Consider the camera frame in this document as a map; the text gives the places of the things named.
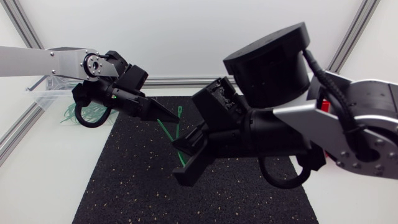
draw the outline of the speckled black mat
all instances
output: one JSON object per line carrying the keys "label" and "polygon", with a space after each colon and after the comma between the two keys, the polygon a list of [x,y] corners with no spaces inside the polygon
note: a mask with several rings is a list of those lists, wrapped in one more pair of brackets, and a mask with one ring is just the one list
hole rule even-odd
{"label": "speckled black mat", "polygon": [[[158,97],[177,111],[181,133],[200,120],[189,97]],[[175,135],[175,124],[166,124]],[[270,173],[295,174],[289,158],[272,159]],[[302,187],[269,185],[257,159],[217,160],[194,187],[172,176],[180,166],[160,126],[119,115],[98,160],[74,223],[318,223]]]}

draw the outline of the black cylindrical housing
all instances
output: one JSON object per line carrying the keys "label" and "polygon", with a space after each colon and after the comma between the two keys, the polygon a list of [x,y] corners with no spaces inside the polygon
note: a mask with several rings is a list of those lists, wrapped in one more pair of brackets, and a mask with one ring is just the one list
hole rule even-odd
{"label": "black cylindrical housing", "polygon": [[224,59],[253,108],[287,103],[310,86],[301,51],[310,43],[304,23],[263,37]]}
{"label": "black cylindrical housing", "polygon": [[259,157],[292,156],[303,154],[308,149],[303,136],[271,110],[254,110],[249,125],[251,144]]}

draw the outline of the black cable loop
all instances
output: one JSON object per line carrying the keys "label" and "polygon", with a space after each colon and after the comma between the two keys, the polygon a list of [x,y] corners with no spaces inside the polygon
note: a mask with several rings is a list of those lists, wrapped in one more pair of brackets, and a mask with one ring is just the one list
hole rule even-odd
{"label": "black cable loop", "polygon": [[102,124],[104,124],[105,121],[107,120],[107,118],[110,116],[111,111],[112,111],[112,108],[107,108],[106,111],[104,112],[104,114],[100,117],[100,119],[97,120],[96,122],[92,123],[92,122],[87,122],[86,120],[84,120],[81,117],[81,109],[82,109],[82,105],[79,103],[76,103],[75,116],[76,116],[76,119],[79,121],[79,123],[87,128],[97,128],[97,127],[101,126]]}
{"label": "black cable loop", "polygon": [[309,177],[311,174],[311,169],[308,167],[303,167],[303,170],[301,173],[294,177],[293,179],[289,180],[281,180],[281,179],[276,179],[275,177],[271,176],[266,168],[266,158],[265,157],[259,157],[259,164],[260,164],[260,170],[263,178],[268,181],[272,186],[280,188],[280,189],[293,189],[296,187],[301,186]]}

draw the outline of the green zip tie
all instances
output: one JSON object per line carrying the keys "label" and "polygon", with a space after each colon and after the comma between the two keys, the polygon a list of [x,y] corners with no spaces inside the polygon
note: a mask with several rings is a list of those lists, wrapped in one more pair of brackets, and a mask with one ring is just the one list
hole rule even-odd
{"label": "green zip tie", "polygon": [[[181,118],[181,114],[182,114],[182,106],[179,106],[179,107],[178,107],[178,113],[177,113],[178,118]],[[179,133],[180,133],[180,122],[178,122],[178,124],[177,124],[177,130],[175,131],[175,138],[176,138],[176,139],[178,139]],[[185,166],[185,164],[186,164],[187,162],[185,161],[184,157],[182,156],[182,152],[178,150],[177,153],[178,153],[178,156],[179,156],[179,158],[180,158],[181,164],[182,164],[183,166]]]}
{"label": "green zip tie", "polygon": [[[178,107],[178,118],[181,118],[181,114],[182,114],[182,106],[179,106],[179,107]],[[163,123],[162,123],[159,119],[157,119],[157,122],[160,124],[160,127],[162,127],[162,129],[163,129],[163,131],[166,133],[167,137],[169,137],[169,139],[170,139],[171,141],[174,141],[174,140],[173,140],[173,137],[171,136],[171,134],[169,133],[169,131],[167,130],[167,128],[163,125]],[[176,132],[175,132],[175,138],[176,138],[176,139],[178,138],[178,133],[179,133],[179,131],[180,131],[180,123],[178,122],[178,124],[177,124],[177,130],[176,130]],[[182,156],[182,152],[180,152],[180,151],[178,150],[178,151],[177,151],[177,154],[178,154],[178,157],[180,158],[181,164],[182,164],[183,166],[185,166],[185,164],[186,164],[187,162],[185,162],[185,159],[184,159],[183,156]]]}
{"label": "green zip tie", "polygon": [[163,131],[166,133],[167,137],[169,137],[169,139],[171,141],[174,141],[173,137],[170,135],[169,131],[166,129],[166,127],[163,125],[163,123],[158,119],[157,122],[160,124],[160,127],[162,127]]}
{"label": "green zip tie", "polygon": [[[182,106],[178,107],[178,118],[181,118],[181,114],[182,114]],[[180,122],[178,122],[177,124],[177,130],[175,131],[175,138],[178,139],[180,134]]]}

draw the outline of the screw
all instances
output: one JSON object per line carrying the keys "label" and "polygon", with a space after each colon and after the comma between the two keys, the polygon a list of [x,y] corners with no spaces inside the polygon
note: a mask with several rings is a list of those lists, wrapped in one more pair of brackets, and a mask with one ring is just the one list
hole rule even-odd
{"label": "screw", "polygon": [[357,162],[353,164],[353,167],[355,169],[360,169],[361,168],[361,164],[358,164]]}
{"label": "screw", "polygon": [[382,139],[378,139],[376,140],[376,142],[374,143],[375,146],[383,146],[384,145],[384,141]]}
{"label": "screw", "polygon": [[374,168],[379,170],[379,171],[383,171],[384,170],[384,166],[382,166],[381,164],[376,165]]}
{"label": "screw", "polygon": [[338,167],[344,167],[344,164],[343,164],[342,162],[340,162],[340,161],[337,161],[337,162],[336,162],[336,165],[337,165]]}
{"label": "screw", "polygon": [[382,171],[375,171],[373,174],[378,176],[378,177],[381,177],[383,175],[383,172]]}
{"label": "screw", "polygon": [[346,152],[346,151],[341,152],[340,155],[341,155],[342,157],[345,157],[345,158],[348,158],[348,157],[349,157],[349,153]]}
{"label": "screw", "polygon": [[398,159],[398,155],[394,152],[390,152],[387,156],[389,159]]}

